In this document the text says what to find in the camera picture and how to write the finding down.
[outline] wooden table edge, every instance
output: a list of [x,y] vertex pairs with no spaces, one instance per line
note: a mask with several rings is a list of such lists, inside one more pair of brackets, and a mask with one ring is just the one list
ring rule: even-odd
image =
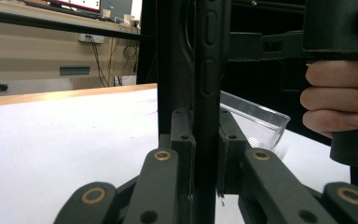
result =
[[44,100],[58,100],[58,99],[69,98],[69,97],[111,94],[111,93],[120,93],[120,92],[128,92],[128,91],[144,91],[144,90],[155,89],[156,87],[157,84],[152,83],[152,84],[142,84],[142,85],[133,85],[133,86],[85,89],[85,90],[76,90],[76,91],[53,91],[53,92],[0,96],[0,105],[29,103],[29,102],[44,101]]

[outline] desk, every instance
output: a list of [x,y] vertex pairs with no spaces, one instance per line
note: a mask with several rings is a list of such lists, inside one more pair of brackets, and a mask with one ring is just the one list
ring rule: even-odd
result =
[[152,40],[150,36],[124,31],[118,24],[96,21],[40,8],[27,7],[23,3],[0,2],[0,22],[33,26],[67,32],[104,35],[134,40]]
[[[0,223],[52,223],[81,186],[124,184],[158,146],[156,85],[0,97]],[[283,162],[305,185],[349,182],[328,146],[285,131]],[[243,223],[236,196],[216,223]]]

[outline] electrical outlet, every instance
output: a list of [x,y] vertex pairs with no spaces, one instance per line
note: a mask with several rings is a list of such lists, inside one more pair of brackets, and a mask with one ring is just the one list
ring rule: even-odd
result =
[[103,44],[104,37],[102,35],[86,35],[86,34],[79,34],[79,41],[82,42],[91,42],[91,39],[88,36],[92,36],[94,42],[97,44]]

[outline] floor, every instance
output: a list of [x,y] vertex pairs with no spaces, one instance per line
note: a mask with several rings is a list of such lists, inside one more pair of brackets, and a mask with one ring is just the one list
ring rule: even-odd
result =
[[[71,91],[74,88],[71,78],[33,79],[33,80],[2,80],[7,84],[6,91],[0,90],[0,96],[19,95],[27,93]],[[123,79],[123,85],[135,85],[136,78]]]

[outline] monitor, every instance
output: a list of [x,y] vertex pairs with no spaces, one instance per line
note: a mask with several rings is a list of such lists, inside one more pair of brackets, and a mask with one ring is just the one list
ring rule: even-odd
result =
[[74,7],[76,9],[91,11],[100,13],[101,12],[101,1],[102,0],[46,0],[50,2],[52,7]]

